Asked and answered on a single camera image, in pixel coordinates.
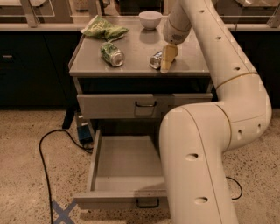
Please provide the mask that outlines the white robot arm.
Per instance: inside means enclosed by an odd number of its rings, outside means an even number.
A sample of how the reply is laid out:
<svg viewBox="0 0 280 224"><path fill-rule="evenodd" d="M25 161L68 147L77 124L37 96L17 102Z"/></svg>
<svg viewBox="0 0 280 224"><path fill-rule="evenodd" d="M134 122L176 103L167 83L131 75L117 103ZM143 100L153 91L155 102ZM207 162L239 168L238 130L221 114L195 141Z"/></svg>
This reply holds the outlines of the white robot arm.
<svg viewBox="0 0 280 224"><path fill-rule="evenodd" d="M238 224L222 154L253 142L267 129L270 98L214 0L176 0L164 25L161 73L169 71L190 32L218 99L178 106L161 122L159 149L171 223Z"/></svg>

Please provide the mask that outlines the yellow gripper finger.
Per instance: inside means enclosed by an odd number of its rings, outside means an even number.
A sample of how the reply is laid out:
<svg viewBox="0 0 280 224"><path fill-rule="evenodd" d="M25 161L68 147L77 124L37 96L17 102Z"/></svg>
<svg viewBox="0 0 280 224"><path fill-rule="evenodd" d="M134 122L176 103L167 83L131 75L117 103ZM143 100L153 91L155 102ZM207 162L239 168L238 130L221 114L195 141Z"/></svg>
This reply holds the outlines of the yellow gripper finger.
<svg viewBox="0 0 280 224"><path fill-rule="evenodd" d="M179 53L178 47L174 44L168 44L163 48L163 55L161 59L160 72L167 74L171 68L172 62Z"/></svg>

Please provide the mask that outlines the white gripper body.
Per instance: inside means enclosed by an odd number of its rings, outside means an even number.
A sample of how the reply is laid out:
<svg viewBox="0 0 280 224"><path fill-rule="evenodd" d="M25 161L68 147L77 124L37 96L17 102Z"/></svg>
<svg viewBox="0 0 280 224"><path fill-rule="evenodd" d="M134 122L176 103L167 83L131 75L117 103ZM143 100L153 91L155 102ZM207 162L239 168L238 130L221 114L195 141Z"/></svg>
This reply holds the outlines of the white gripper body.
<svg viewBox="0 0 280 224"><path fill-rule="evenodd" d="M176 22L167 18L163 29L164 40L169 44L180 45L188 37L191 28L189 20Z"/></svg>

